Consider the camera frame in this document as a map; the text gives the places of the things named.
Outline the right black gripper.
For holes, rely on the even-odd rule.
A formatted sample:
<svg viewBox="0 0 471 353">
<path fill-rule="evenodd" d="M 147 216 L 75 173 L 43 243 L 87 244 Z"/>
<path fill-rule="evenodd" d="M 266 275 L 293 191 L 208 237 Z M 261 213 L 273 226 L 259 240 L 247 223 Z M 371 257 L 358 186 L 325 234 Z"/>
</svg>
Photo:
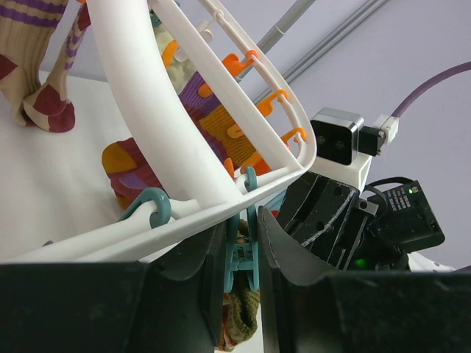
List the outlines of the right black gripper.
<svg viewBox="0 0 471 353">
<path fill-rule="evenodd" d="M 302 247 L 339 270 L 414 271 L 412 254 L 445 241 L 417 180 L 390 177 L 359 190 L 307 172 L 286 190 L 276 219 Z"/>
</svg>

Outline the white oval clip hanger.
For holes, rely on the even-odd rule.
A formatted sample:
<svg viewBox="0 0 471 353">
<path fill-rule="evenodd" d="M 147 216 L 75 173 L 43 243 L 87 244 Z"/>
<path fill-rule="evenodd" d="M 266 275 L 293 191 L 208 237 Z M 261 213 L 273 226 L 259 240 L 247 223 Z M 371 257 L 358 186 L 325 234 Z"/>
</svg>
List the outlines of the white oval clip hanger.
<svg viewBox="0 0 471 353">
<path fill-rule="evenodd" d="M 63 133 L 1 123 L 1 261 L 133 261 L 162 254 L 278 192 L 316 159 L 309 118 L 289 84 L 220 1 L 204 1 L 220 28 L 272 90 L 290 121 L 291 150 L 173 1 L 88 1 L 107 84 L 73 87 L 77 125 Z M 149 14 L 155 12 L 269 171 L 253 191 L 219 161 L 175 92 Z M 101 150 L 131 135 L 162 183 L 156 199 L 104 220 L 112 196 Z"/>
</svg>

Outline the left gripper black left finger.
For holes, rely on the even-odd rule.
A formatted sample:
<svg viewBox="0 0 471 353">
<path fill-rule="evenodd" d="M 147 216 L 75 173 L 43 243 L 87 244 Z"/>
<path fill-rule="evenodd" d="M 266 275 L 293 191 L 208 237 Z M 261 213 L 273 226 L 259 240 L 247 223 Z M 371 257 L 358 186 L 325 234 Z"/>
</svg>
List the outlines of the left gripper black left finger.
<svg viewBox="0 0 471 353">
<path fill-rule="evenodd" d="M 219 343 L 226 226 L 151 263 L 1 267 L 3 352 L 212 352 Z"/>
</svg>

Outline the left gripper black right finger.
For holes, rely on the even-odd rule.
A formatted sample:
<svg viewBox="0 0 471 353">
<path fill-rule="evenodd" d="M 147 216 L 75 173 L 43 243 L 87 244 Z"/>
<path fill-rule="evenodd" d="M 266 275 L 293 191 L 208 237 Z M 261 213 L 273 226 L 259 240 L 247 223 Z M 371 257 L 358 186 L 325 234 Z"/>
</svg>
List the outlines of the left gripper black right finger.
<svg viewBox="0 0 471 353">
<path fill-rule="evenodd" d="M 340 271 L 258 211 L 265 352 L 468 352 L 470 273 Z"/>
</svg>

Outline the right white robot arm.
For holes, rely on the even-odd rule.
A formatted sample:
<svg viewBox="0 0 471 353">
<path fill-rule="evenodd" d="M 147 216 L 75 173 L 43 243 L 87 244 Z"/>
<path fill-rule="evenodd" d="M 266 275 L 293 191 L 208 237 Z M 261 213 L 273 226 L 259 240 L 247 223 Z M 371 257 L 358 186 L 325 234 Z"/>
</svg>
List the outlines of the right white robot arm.
<svg viewBox="0 0 471 353">
<path fill-rule="evenodd" d="M 449 272 L 420 254 L 445 234 L 416 180 L 395 176 L 363 192 L 308 172 L 289 186 L 276 213 L 303 248 L 341 271 Z"/>
</svg>

